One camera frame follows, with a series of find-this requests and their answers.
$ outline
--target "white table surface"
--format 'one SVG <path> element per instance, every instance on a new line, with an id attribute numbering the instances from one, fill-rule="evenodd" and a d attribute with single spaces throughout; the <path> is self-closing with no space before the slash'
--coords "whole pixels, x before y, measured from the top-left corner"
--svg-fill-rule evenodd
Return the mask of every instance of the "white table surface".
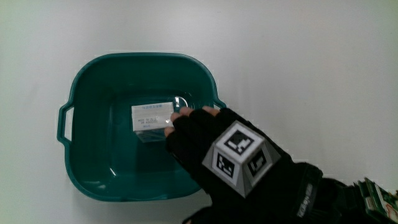
<path id="1" fill-rule="evenodd" d="M 74 188 L 55 139 L 87 61 L 178 52 L 295 161 L 398 189 L 398 1 L 0 2 L 0 223 L 180 223 L 201 191 L 104 203 Z"/>

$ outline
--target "hand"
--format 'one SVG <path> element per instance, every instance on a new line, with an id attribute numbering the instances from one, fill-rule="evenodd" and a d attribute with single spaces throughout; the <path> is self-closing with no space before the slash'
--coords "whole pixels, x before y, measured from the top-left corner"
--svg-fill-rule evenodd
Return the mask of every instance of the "hand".
<path id="1" fill-rule="evenodd" d="M 205 106 L 193 110 L 184 107 L 179 113 L 173 113 L 171 120 L 174 128 L 165 128 L 167 150 L 210 195 L 211 211 L 217 211 L 212 219 L 245 223 L 241 221 L 248 221 L 249 217 L 251 223 L 264 223 L 270 217 L 277 217 L 284 222 L 297 216 L 308 184 L 315 189 L 322 177 L 322 172 L 310 164 L 294 164 L 268 136 L 228 108 L 216 110 Z M 246 198 L 201 164 L 211 144 L 236 120 L 263 136 L 281 155 Z M 315 192 L 310 192 L 311 200 Z"/>

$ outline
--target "gloved hand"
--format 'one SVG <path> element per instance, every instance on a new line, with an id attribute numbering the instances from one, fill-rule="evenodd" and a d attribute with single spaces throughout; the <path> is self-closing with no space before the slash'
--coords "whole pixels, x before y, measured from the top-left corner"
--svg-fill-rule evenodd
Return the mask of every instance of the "gloved hand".
<path id="1" fill-rule="evenodd" d="M 181 108 L 172 114 L 174 128 L 166 128 L 167 150 L 212 199 L 212 206 L 192 216 L 197 223 L 290 223 L 305 220 L 312 209 L 322 172 L 291 157 L 262 131 L 234 111 L 224 108 Z M 213 141 L 234 121 L 263 136 L 281 155 L 252 192 L 243 198 L 203 166 Z"/>

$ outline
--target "green object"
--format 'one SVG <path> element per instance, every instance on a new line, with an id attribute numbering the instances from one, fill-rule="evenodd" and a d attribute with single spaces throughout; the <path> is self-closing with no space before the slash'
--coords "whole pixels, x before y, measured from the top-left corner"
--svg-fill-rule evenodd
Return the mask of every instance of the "green object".
<path id="1" fill-rule="evenodd" d="M 398 197 L 386 192 L 373 181 L 358 181 L 366 213 L 379 223 L 398 223 Z"/>
<path id="2" fill-rule="evenodd" d="M 226 105 L 199 61 L 182 54 L 109 54 L 87 63 L 59 111 L 57 139 L 65 146 L 70 180 L 85 195 L 127 202 L 184 197 L 200 190 L 165 150 L 132 131 L 131 106 L 182 98 L 192 108 Z M 66 112 L 74 108 L 72 139 Z"/>

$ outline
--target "white marker cube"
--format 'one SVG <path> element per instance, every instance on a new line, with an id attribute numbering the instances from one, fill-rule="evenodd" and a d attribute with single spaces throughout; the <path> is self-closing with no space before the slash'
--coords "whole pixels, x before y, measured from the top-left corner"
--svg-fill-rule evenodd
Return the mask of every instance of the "white marker cube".
<path id="1" fill-rule="evenodd" d="M 246 197 L 279 159 L 264 137 L 235 121 L 211 145 L 202 164 Z"/>

